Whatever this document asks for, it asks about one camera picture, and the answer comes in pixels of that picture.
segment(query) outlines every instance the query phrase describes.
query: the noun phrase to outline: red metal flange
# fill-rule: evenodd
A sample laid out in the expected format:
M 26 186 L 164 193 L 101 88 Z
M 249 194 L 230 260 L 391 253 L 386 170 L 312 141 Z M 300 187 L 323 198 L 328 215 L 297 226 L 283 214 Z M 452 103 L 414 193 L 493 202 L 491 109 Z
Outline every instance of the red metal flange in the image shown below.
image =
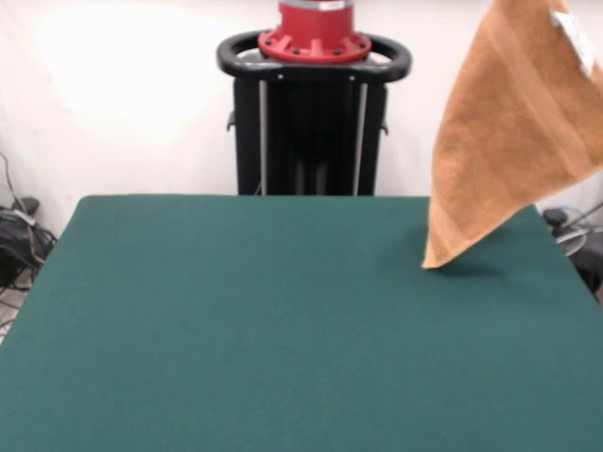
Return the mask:
M 354 31 L 353 0 L 281 0 L 281 24 L 263 33 L 259 47 L 282 61 L 335 64 L 359 61 L 372 48 Z

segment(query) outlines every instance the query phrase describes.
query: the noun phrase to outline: black handle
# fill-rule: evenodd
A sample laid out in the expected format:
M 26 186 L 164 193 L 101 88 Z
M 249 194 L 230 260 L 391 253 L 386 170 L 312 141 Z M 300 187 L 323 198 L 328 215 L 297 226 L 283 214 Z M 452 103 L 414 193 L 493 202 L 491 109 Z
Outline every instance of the black handle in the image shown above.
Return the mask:
M 300 64 L 281 62 L 269 57 L 239 57 L 258 48 L 258 38 L 264 31 L 233 36 L 218 48 L 220 68 L 233 77 L 267 81 L 341 82 L 384 84 L 406 77 L 413 57 L 406 47 L 380 36 L 366 35 L 373 43 L 372 52 L 391 59 L 376 63 L 367 59 L 347 64 Z

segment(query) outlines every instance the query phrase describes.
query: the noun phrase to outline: orange towel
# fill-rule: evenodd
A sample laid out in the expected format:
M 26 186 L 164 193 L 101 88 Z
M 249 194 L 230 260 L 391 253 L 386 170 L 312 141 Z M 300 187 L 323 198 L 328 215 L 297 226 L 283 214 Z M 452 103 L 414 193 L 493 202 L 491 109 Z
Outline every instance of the orange towel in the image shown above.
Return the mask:
M 435 144 L 425 268 L 603 166 L 603 72 L 585 72 L 561 0 L 494 0 Z

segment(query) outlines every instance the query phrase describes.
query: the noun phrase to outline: metal rod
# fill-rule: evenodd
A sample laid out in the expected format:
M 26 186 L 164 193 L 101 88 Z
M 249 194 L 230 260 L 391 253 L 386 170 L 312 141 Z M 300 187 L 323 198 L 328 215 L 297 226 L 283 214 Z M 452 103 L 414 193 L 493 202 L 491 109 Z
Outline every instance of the metal rod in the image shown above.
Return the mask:
M 260 168 L 262 196 L 268 196 L 268 82 L 260 82 Z
M 358 108 L 358 130 L 356 131 L 356 163 L 354 166 L 353 195 L 358 196 L 360 191 L 360 169 L 362 166 L 362 148 L 365 138 L 365 121 L 367 119 L 368 85 L 363 83 L 360 87 L 360 106 Z

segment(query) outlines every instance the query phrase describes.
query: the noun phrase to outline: green felt surface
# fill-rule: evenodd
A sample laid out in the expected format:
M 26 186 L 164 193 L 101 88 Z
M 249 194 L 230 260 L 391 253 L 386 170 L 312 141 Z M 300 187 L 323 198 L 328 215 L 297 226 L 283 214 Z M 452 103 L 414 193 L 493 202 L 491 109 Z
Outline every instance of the green felt surface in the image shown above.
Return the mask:
M 603 316 L 534 211 L 419 268 L 421 199 L 81 202 L 0 347 L 16 452 L 601 452 Z

